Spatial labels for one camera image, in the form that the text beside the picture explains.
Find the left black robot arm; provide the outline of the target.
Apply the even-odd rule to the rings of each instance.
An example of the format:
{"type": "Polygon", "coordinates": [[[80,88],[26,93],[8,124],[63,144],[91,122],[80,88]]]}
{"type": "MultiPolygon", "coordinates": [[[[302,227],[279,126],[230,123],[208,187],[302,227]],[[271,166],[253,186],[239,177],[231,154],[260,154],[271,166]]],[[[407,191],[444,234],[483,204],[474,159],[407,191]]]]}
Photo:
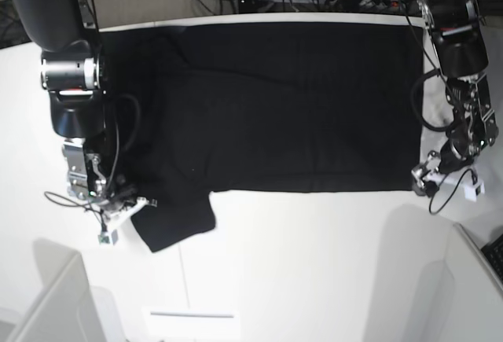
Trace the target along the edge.
{"type": "Polygon", "coordinates": [[[417,0],[417,4],[438,64],[414,83],[411,104],[417,103],[417,93],[428,79],[439,77],[453,109],[452,122],[442,127],[427,122],[417,108],[413,110],[423,127],[446,136],[442,148],[429,152],[426,160],[411,171],[416,194],[432,198],[448,175],[471,168],[498,137],[486,78],[489,61],[480,25],[485,17],[502,14],[502,0],[467,0],[455,6],[417,0]]]}

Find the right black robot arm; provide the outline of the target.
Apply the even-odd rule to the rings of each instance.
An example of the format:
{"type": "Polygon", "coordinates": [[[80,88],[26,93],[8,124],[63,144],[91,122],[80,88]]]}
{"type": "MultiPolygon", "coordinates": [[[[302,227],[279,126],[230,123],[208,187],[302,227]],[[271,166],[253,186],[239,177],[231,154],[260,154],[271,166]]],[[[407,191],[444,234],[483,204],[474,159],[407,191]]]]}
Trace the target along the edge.
{"type": "Polygon", "coordinates": [[[119,96],[108,81],[95,0],[12,0],[28,38],[41,49],[40,83],[53,130],[64,138],[68,197],[59,205],[93,212],[102,237],[148,204],[117,173],[119,96]]]}

